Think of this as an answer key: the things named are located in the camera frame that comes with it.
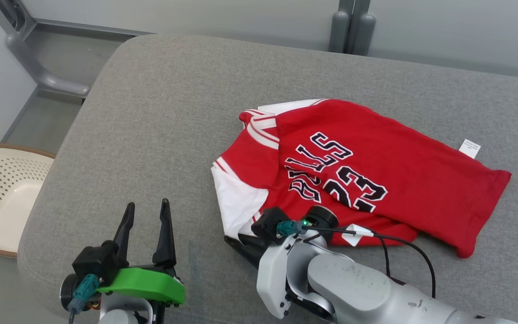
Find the clothing tag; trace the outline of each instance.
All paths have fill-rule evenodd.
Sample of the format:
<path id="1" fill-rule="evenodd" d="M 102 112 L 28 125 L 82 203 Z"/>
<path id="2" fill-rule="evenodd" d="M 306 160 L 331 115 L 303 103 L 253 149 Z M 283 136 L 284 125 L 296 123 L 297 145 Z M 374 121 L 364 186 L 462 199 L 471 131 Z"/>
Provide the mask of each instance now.
<path id="1" fill-rule="evenodd" d="M 370 230 L 368 230 L 366 228 L 362 228 L 361 226 L 357 226 L 355 224 L 351 224 L 351 225 L 347 226 L 346 230 L 354 230 L 356 232 L 371 233 Z M 351 246 L 357 246 L 357 244 L 359 243 L 359 241 L 361 240 L 361 238 L 363 236 L 362 235 L 353 235 L 353 234 L 343 233 L 343 234 L 341 234 L 341 237 L 343 238 L 343 240 L 345 240 L 349 244 L 351 244 Z"/>
<path id="2" fill-rule="evenodd" d="M 463 143 L 461 144 L 461 147 L 459 148 L 459 152 L 465 153 L 467 156 L 471 158 L 475 158 L 477 156 L 477 152 L 479 152 L 479 149 L 481 146 L 477 143 L 473 143 L 469 141 L 468 139 L 465 139 Z"/>

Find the gray fabric surface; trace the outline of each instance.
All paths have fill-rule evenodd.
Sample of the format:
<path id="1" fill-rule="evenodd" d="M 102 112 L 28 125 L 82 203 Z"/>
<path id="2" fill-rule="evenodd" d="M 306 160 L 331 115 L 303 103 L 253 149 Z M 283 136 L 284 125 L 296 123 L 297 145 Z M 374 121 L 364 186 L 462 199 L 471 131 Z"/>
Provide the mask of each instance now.
<path id="1" fill-rule="evenodd" d="M 67 318 L 58 291 L 78 252 L 111 238 L 134 201 L 128 259 L 150 262 L 167 197 L 187 303 L 165 322 L 279 323 L 255 292 L 256 270 L 223 242 L 210 166 L 241 131 L 241 111 L 312 98 L 367 105 L 454 148 L 468 138 L 479 161 L 513 173 L 471 258 L 425 236 L 416 244 L 439 299 L 518 322 L 518 78 L 196 36 L 131 39 L 105 65 L 25 227 L 23 281 Z M 420 255 L 390 251 L 392 274 L 429 292 Z M 384 269 L 380 248 L 343 252 Z M 78 320 L 94 322 L 90 313 Z M 320 320 L 295 306 L 284 322 Z"/>

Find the red t-shirt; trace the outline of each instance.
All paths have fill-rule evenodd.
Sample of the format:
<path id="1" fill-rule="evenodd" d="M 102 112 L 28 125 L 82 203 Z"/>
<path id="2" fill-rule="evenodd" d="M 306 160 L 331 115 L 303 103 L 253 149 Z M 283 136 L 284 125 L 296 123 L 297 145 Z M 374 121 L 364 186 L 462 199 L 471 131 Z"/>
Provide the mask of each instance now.
<path id="1" fill-rule="evenodd" d="M 239 119 L 245 129 L 212 168 L 233 238 L 251 234 L 263 209 L 280 207 L 298 220 L 323 205 L 340 226 L 409 241 L 421 230 L 467 258 L 511 175 L 347 101 L 269 105 Z M 331 243 L 348 244 L 339 234 Z"/>

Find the teal connector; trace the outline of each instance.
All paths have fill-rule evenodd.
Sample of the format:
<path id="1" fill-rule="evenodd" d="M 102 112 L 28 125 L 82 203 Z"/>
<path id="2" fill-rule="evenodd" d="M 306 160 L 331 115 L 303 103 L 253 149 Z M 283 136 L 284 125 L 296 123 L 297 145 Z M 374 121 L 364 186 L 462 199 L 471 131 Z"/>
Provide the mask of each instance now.
<path id="1" fill-rule="evenodd" d="M 293 234 L 305 234 L 307 233 L 306 229 L 303 229 L 303 223 L 298 221 L 282 221 L 277 224 L 277 233 L 281 236 L 290 236 Z"/>
<path id="2" fill-rule="evenodd" d="M 73 294 L 73 299 L 67 306 L 67 310 L 70 313 L 79 314 L 85 307 L 85 303 L 91 297 L 97 288 L 99 287 L 99 279 L 94 274 L 88 274 L 85 276 L 83 281 L 77 287 L 76 292 Z"/>

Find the beige plastic basket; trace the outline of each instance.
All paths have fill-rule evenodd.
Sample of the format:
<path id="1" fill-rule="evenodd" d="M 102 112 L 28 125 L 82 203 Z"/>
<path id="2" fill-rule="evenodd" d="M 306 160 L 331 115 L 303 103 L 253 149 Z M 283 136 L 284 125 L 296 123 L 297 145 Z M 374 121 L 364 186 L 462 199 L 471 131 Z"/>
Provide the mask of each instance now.
<path id="1" fill-rule="evenodd" d="M 0 144 L 0 255 L 17 257 L 23 228 L 55 154 Z"/>

